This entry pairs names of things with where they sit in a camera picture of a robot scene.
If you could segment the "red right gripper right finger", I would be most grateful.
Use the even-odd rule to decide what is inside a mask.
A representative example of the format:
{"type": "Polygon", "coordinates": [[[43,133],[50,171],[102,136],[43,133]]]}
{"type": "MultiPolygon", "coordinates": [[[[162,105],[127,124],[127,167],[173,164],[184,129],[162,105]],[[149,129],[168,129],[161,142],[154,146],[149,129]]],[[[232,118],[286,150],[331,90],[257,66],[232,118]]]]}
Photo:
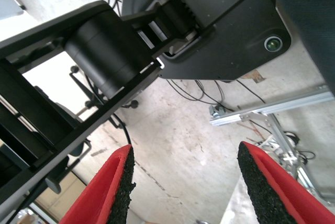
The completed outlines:
{"type": "Polygon", "coordinates": [[[240,142],[238,164],[259,223],[334,223],[334,214],[259,147],[240,142]]]}

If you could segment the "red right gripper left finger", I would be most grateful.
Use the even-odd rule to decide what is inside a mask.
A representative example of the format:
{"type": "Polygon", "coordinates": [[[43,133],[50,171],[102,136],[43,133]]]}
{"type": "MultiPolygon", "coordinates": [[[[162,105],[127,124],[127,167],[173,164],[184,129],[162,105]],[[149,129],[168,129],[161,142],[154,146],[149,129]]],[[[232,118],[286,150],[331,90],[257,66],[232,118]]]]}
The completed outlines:
{"type": "Polygon", "coordinates": [[[132,145],[113,152],[60,223],[126,223],[134,165],[132,145]]]}

